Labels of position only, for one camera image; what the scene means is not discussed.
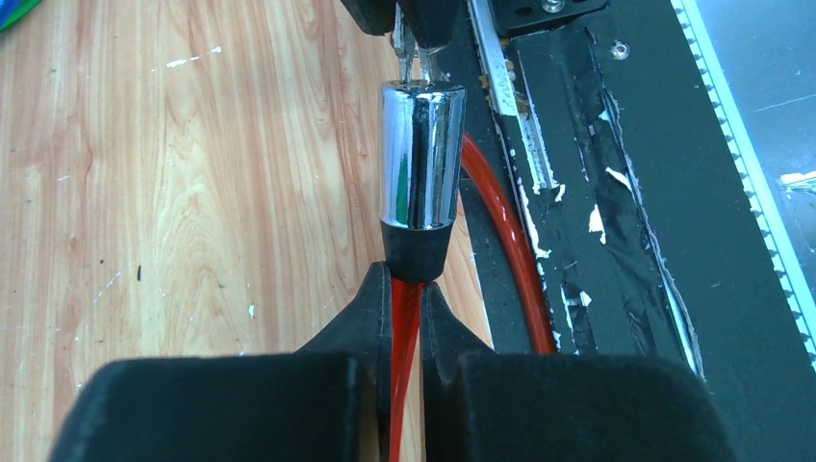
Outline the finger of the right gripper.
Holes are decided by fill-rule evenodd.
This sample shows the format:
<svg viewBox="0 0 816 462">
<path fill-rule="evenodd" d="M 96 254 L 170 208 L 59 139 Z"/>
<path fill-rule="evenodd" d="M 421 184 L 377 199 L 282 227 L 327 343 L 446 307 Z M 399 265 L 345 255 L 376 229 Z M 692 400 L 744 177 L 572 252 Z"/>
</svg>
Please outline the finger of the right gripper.
<svg viewBox="0 0 816 462">
<path fill-rule="evenodd" d="M 450 44 L 462 0 L 398 0 L 405 22 L 422 49 Z"/>
<path fill-rule="evenodd" d="M 341 0 L 357 27 L 369 36 L 385 36 L 395 27 L 396 0 Z"/>
</svg>

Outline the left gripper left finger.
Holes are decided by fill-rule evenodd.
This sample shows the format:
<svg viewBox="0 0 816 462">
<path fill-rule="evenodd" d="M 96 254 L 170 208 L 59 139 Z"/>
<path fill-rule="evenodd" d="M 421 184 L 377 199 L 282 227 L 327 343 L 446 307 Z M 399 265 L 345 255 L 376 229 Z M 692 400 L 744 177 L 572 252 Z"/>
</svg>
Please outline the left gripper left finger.
<svg viewBox="0 0 816 462">
<path fill-rule="evenodd" d="M 385 461 L 391 276 L 289 353 L 113 361 L 85 384 L 53 461 Z"/>
</svg>

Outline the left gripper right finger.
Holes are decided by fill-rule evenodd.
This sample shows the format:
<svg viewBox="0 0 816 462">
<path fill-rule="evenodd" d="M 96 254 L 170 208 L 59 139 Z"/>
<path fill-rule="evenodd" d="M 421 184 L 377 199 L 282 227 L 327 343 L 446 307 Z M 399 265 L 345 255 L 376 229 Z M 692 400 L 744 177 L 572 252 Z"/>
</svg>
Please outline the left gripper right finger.
<svg viewBox="0 0 816 462">
<path fill-rule="evenodd" d="M 662 358 L 493 351 L 421 298 L 429 461 L 733 461 L 701 381 Z"/>
</svg>

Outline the red cable lock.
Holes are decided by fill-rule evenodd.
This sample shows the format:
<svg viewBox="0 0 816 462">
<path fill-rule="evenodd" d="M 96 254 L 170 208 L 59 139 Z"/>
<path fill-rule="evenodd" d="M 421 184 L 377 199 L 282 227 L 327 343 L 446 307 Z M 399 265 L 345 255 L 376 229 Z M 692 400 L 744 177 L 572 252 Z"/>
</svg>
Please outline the red cable lock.
<svg viewBox="0 0 816 462">
<path fill-rule="evenodd" d="M 451 83 L 404 80 L 381 87 L 380 221 L 392 275 L 391 461 L 400 457 L 421 291 L 443 272 L 462 172 L 473 180 L 497 228 L 533 350 L 556 350 L 533 252 L 493 169 L 464 131 L 465 102 L 465 89 Z"/>
</svg>

